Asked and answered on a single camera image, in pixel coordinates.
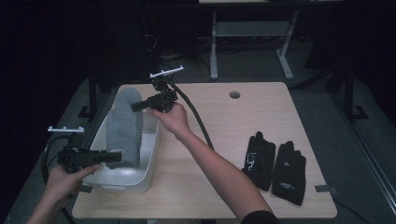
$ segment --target black work glove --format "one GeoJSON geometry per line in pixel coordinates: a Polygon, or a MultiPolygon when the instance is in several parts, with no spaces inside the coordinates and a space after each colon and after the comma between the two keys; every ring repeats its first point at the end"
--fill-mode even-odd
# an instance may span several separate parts
{"type": "Polygon", "coordinates": [[[306,158],[294,151],[293,142],[279,147],[273,178],[273,194],[291,203],[302,205],[305,194],[306,158]]]}
{"type": "Polygon", "coordinates": [[[247,175],[257,188],[268,191],[271,186],[276,146],[267,142],[261,132],[251,136],[248,141],[245,167],[242,172],[247,175]]]}

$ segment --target dark background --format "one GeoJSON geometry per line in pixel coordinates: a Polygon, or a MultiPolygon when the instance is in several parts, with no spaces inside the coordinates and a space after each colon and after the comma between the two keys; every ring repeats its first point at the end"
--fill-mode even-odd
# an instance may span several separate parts
{"type": "MultiPolygon", "coordinates": [[[[147,2],[112,1],[116,7],[134,4],[147,2]]],[[[49,140],[47,128],[56,125],[83,80],[94,74],[103,92],[147,82],[147,74],[158,70],[162,51],[179,49],[193,57],[196,37],[210,35],[205,25],[211,22],[210,10],[103,11],[86,6],[98,2],[0,1],[0,222],[49,140]],[[146,50],[152,44],[148,33],[158,36],[159,51],[146,50]]],[[[302,8],[293,34],[316,39],[306,66],[326,69],[352,55],[355,76],[396,124],[394,5],[322,9],[302,8]]],[[[233,8],[221,16],[243,20],[260,17],[260,12],[233,8]]],[[[276,18],[279,10],[265,15],[276,18]]]]}

